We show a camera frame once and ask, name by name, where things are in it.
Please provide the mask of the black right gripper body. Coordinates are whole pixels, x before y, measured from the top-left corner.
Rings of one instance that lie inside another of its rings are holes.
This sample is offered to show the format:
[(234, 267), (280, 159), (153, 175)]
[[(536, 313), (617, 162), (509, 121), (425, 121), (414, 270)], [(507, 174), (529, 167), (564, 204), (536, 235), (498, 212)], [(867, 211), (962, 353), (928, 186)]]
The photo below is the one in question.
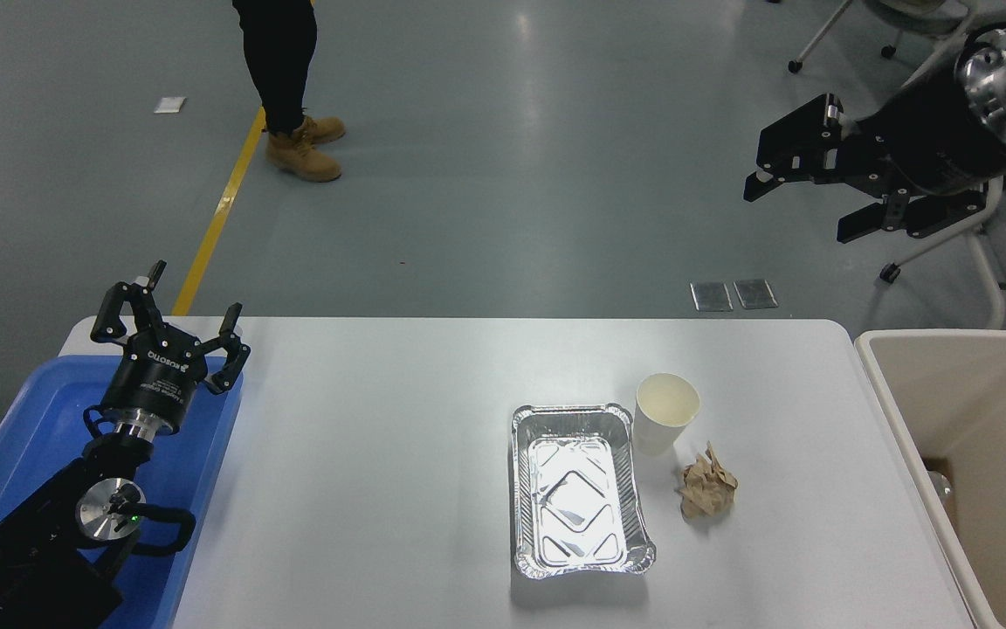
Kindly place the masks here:
[(949, 196), (1006, 171), (1006, 149), (974, 113), (953, 72), (930, 72), (858, 121), (923, 194)]

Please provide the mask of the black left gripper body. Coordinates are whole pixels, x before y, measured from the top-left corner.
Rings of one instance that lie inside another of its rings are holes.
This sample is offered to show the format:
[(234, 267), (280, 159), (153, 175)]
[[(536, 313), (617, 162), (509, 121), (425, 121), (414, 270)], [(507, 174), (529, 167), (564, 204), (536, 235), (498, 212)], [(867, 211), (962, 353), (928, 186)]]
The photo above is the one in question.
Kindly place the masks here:
[(194, 335), (172, 325), (164, 325), (164, 342), (150, 330), (125, 339), (122, 361), (101, 398), (101, 421), (131, 425), (144, 418), (160, 434), (180, 432), (207, 363), (192, 355), (200, 343)]

